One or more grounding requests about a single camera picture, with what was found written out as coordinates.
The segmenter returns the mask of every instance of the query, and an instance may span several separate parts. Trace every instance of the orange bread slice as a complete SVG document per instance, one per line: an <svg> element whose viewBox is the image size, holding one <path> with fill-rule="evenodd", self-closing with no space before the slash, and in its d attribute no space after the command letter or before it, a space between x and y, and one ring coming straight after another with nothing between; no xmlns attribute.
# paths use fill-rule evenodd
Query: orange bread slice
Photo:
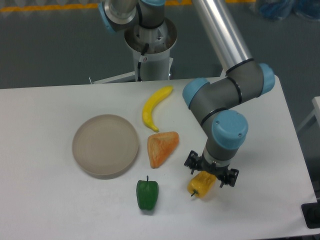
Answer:
<svg viewBox="0 0 320 240"><path fill-rule="evenodd" d="M150 166L153 169L160 167L176 149L179 143L179 134L175 131L160 132L148 137L147 149Z"/></svg>

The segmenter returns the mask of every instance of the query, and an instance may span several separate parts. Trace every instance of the toy fruit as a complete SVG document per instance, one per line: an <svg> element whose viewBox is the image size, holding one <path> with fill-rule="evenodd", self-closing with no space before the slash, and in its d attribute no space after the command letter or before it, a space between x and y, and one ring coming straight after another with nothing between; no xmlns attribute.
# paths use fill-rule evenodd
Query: toy fruit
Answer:
<svg viewBox="0 0 320 240"><path fill-rule="evenodd" d="M191 196L203 198L216 182L216 176L206 171L201 171L197 176L192 178L188 184L188 191Z"/></svg>
<svg viewBox="0 0 320 240"><path fill-rule="evenodd" d="M159 193L159 186L156 181L139 180L136 184L136 199L141 210L152 210L156 206Z"/></svg>
<svg viewBox="0 0 320 240"><path fill-rule="evenodd" d="M159 132L159 129L154 124L152 111L154 110L155 106L158 105L158 103L160 103L163 99L171 94L173 89L173 86L165 86L163 88L160 88L158 91L152 94L152 96L144 104L144 107L142 109L143 123L155 132Z"/></svg>

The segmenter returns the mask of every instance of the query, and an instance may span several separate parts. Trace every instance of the beige plate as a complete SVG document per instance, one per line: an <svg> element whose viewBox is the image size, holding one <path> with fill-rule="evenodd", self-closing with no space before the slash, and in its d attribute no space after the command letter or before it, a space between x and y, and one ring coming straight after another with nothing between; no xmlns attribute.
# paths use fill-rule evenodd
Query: beige plate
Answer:
<svg viewBox="0 0 320 240"><path fill-rule="evenodd" d="M138 135L132 124L120 116L107 114L89 119L78 129L72 152L88 173L110 176L130 165L138 147Z"/></svg>

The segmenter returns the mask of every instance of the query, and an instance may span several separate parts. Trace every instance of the black cable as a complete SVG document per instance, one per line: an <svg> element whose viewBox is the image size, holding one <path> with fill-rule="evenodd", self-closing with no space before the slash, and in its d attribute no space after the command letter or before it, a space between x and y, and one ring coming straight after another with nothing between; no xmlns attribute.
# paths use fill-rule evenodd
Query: black cable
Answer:
<svg viewBox="0 0 320 240"><path fill-rule="evenodd" d="M144 45L142 52L141 52L141 56L144 56L146 54L146 52L148 51L148 49L149 49L149 43L146 43ZM142 82L142 79L140 76L140 68L141 68L141 58L139 59L139 62L138 62L138 82Z"/></svg>

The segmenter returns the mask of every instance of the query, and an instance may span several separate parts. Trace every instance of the silver arm tube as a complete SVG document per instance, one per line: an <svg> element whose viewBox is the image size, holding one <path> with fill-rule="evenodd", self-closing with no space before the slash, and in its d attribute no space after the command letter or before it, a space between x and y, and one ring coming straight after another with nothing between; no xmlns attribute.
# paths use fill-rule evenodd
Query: silver arm tube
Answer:
<svg viewBox="0 0 320 240"><path fill-rule="evenodd" d="M136 7L138 0L110 0L110 5L118 14L130 14Z"/></svg>
<svg viewBox="0 0 320 240"><path fill-rule="evenodd" d="M224 0L192 3L224 70L252 58Z"/></svg>

